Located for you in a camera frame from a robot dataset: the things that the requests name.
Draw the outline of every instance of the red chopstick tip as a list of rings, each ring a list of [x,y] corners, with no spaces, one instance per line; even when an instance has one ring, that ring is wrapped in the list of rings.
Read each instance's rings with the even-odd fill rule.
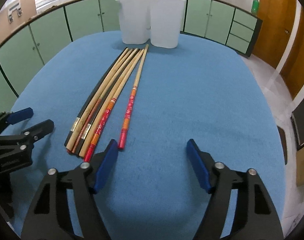
[[[119,147],[120,150],[123,150],[124,147],[125,147],[126,133],[127,133],[126,130],[122,130],[122,131],[121,131],[120,139],[119,139],[119,145],[118,145],[118,147]]]

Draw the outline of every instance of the blue table surface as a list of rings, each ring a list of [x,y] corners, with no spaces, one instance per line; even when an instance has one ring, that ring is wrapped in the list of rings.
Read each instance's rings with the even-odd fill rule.
[[[81,159],[64,141],[79,110],[126,45],[121,33],[96,33],[60,51],[31,80],[12,111],[34,110],[4,134],[52,119],[55,130],[35,143],[33,165],[11,174],[13,227],[20,234],[30,202],[49,168],[74,169]],[[144,45],[131,46],[143,48]],[[136,70],[109,117],[96,152],[119,139]],[[193,138],[201,150],[230,169],[255,168],[279,216],[285,195],[283,151],[271,111],[253,75],[233,50],[180,35],[175,49],[151,46],[136,95],[126,149],[119,153],[105,188],[95,200],[112,239],[192,239],[210,199],[189,163]],[[68,192],[69,203],[73,195]],[[229,233],[236,204],[232,191],[222,236]],[[73,227],[82,235],[76,211]]]

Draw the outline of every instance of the marble floor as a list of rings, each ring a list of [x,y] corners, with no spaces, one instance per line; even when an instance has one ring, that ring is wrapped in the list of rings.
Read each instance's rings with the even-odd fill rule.
[[[290,121],[294,104],[282,77],[273,67],[254,55],[242,59],[260,86],[275,123],[285,131],[288,156],[285,165],[286,193],[281,224],[283,234],[287,236],[304,215],[304,185],[296,186],[296,146]]]

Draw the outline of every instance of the red chopstick handle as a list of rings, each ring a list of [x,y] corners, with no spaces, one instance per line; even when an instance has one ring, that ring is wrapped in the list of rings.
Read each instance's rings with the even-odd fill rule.
[[[125,147],[126,135],[128,133],[128,129],[129,129],[130,118],[131,118],[131,114],[132,114],[132,109],[133,109],[136,90],[137,90],[137,87],[134,86],[132,88],[131,95],[130,95],[129,102],[128,102],[128,106],[126,108],[126,112],[125,112],[125,115],[124,115],[124,121],[123,121],[121,134],[120,134],[120,139],[119,139],[119,144],[118,144],[118,147],[119,147],[120,150],[123,150],[124,147]]]
[[[88,150],[86,151],[85,157],[84,157],[84,162],[89,162],[92,158],[93,152],[96,148],[96,145],[98,143],[98,140],[102,134],[103,128],[107,122],[107,119],[112,111],[112,108],[115,104],[116,100],[114,98],[111,99],[110,103],[108,104],[107,108],[105,109],[105,112],[102,115],[102,118],[98,124],[98,127],[92,137],[91,143],[88,147]]]

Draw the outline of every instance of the silver screw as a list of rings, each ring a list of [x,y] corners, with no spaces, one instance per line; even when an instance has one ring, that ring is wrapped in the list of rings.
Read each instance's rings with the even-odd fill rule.
[[[217,162],[214,164],[214,166],[217,168],[217,169],[223,169],[225,166],[223,163],[220,163],[220,162]]]
[[[90,163],[87,163],[87,162],[83,162],[83,163],[81,163],[81,165],[80,165],[80,168],[81,168],[81,169],[87,169],[88,167],[90,167]]]
[[[57,170],[55,168],[51,168],[50,170],[48,170],[48,174],[49,175],[53,175],[57,172]]]
[[[256,175],[257,174],[257,171],[254,170],[254,169],[249,169],[248,172],[249,172],[250,175]]]

